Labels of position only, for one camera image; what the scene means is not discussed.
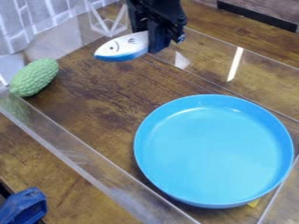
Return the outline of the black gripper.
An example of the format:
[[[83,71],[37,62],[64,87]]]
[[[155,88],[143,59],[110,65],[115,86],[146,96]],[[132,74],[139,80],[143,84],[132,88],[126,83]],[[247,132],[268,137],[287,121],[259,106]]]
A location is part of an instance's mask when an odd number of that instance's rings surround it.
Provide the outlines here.
[[[171,44],[184,41],[187,17],[180,0],[126,0],[132,32],[148,28],[148,52],[159,53]]]

